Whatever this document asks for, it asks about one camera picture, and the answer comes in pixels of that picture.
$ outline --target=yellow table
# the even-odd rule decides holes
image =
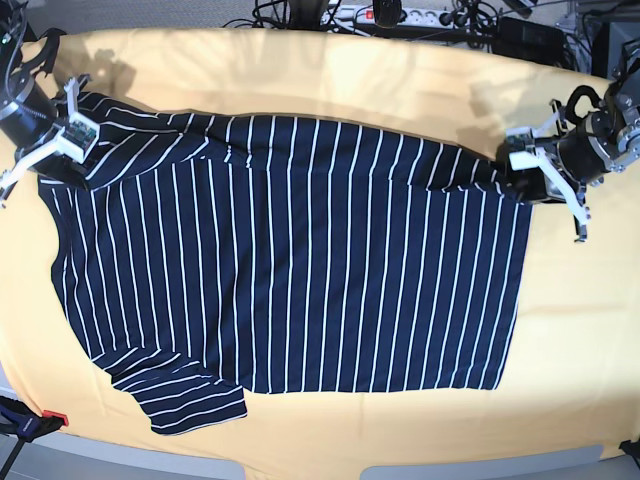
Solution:
[[[38,48],[26,48],[27,56]],[[143,108],[330,117],[493,155],[506,127],[538,124],[595,78],[423,44],[261,30],[111,31],[65,37],[58,81]],[[41,79],[49,93],[53,79]],[[0,166],[14,148],[0,135]],[[497,391],[246,394],[246,419],[151,433],[132,397],[86,358],[50,281],[55,225],[29,174],[0,212],[0,362],[66,431],[228,458],[253,479],[355,480],[373,465],[463,462],[604,444],[640,433],[640,167],[590,190],[590,239],[564,206],[535,209],[513,343]]]

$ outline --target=navy blue shirt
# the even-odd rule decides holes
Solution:
[[[90,191],[40,180],[52,280],[153,431],[242,417],[245,388],[497,387],[531,211],[491,162],[348,123],[80,106],[100,161]]]

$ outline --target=black cable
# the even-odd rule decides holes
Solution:
[[[251,15],[253,16],[253,18],[256,19],[256,22],[262,27],[264,28],[264,23],[262,23],[262,20],[259,16],[257,16],[256,12],[260,12],[260,2],[259,0],[255,0],[254,2],[254,9],[251,12]]]
[[[528,7],[520,7],[520,8],[514,8],[513,10],[507,10],[505,12],[501,12],[498,15],[494,15],[491,17],[492,20],[499,20],[500,17],[504,16],[504,15],[508,15],[510,13],[518,13],[520,11],[526,10],[526,9],[533,9],[533,8],[539,8],[539,7],[544,7],[546,5],[558,5],[560,3],[571,3],[573,0],[553,0],[551,2],[544,2],[544,3],[538,3],[537,5],[531,5]],[[581,1],[580,2],[582,5],[588,5],[588,4],[595,4],[595,3],[602,3],[602,0],[585,0],[585,1]],[[464,27],[460,27],[460,28],[453,28],[451,30],[446,30],[446,31],[441,31],[441,32],[434,32],[431,33],[429,35],[424,35],[422,37],[417,37],[417,38],[412,38],[411,40],[408,40],[409,42],[417,42],[419,40],[427,40],[429,38],[433,38],[433,37],[437,37],[439,35],[444,35],[444,34],[450,34],[451,32],[460,32],[460,31],[468,31],[468,29],[471,27],[471,25],[466,25]]]
[[[265,23],[272,25],[275,28],[286,29],[288,27],[287,23],[282,22],[280,20],[273,20],[272,18],[264,17],[261,15],[260,10],[267,7],[274,7],[276,5],[280,5],[281,3],[285,3],[287,0],[273,0],[271,2],[259,4],[259,0],[255,1],[255,8],[251,12],[251,16],[255,18],[256,26],[264,27]]]
[[[451,12],[454,22],[460,20],[460,17],[458,17],[460,12],[464,12],[461,20],[465,23],[467,21],[470,22],[467,25],[469,33],[478,36],[495,36],[498,33],[498,24],[495,18],[499,16],[499,12],[493,5],[483,0],[454,0],[454,9]],[[474,42],[473,40],[467,41],[467,45],[474,50],[483,47],[482,43]]]
[[[342,5],[342,0],[338,0],[338,3],[333,8],[333,11],[329,15],[329,21],[327,22],[327,25],[331,25],[333,23],[333,21],[335,20],[336,13],[338,13],[338,10],[340,9],[340,5]]]
[[[226,28],[229,25],[231,25],[232,23],[235,22],[245,22],[245,23],[249,23],[250,25],[253,26],[253,20],[249,20],[247,18],[234,18],[233,20],[229,20],[227,23],[225,23],[221,28]]]
[[[620,7],[626,7],[628,5],[635,5],[640,3],[640,0],[622,0],[620,3],[615,4],[613,7],[608,8],[606,10],[589,10],[588,12],[585,12],[584,15],[582,15],[581,18],[581,22],[582,22],[582,33],[584,33],[584,36],[587,40],[587,45],[589,45],[589,52],[591,52],[593,50],[593,43],[591,42],[591,38],[589,38],[589,32],[587,31],[587,17],[592,16],[592,17],[601,17],[603,15],[609,15],[610,13],[615,12],[618,8]]]
[[[11,52],[11,57],[9,58],[9,64],[7,65],[7,69],[4,72],[4,91],[5,94],[7,95],[7,97],[9,98],[9,103],[15,103],[18,106],[19,110],[22,110],[25,113],[28,113],[34,117],[38,117],[41,118],[43,120],[50,120],[53,121],[54,119],[51,118],[49,115],[39,112],[37,110],[34,110],[33,108],[30,108],[28,106],[26,106],[24,103],[22,103],[20,100],[18,100],[14,95],[13,92],[11,91],[11,86],[10,86],[10,80],[11,80],[11,73],[12,73],[12,69],[13,69],[13,64],[16,61],[16,57],[18,55],[18,52],[20,51],[20,47],[22,46],[22,42],[24,41],[24,35],[27,32],[27,20],[25,18],[24,15],[24,10],[26,8],[26,3],[24,5],[20,6],[20,34],[18,35],[18,38],[16,39],[16,42],[13,46],[13,51]]]
[[[589,48],[578,38],[577,35],[574,35],[573,33],[565,33],[565,36],[570,37],[573,39],[574,42],[576,42],[577,45],[581,46],[582,49],[589,54],[589,56],[591,56],[591,51],[589,50]]]
[[[280,19],[280,14],[278,13],[277,5],[273,5],[273,14],[276,16],[276,20],[282,23],[282,20]]]

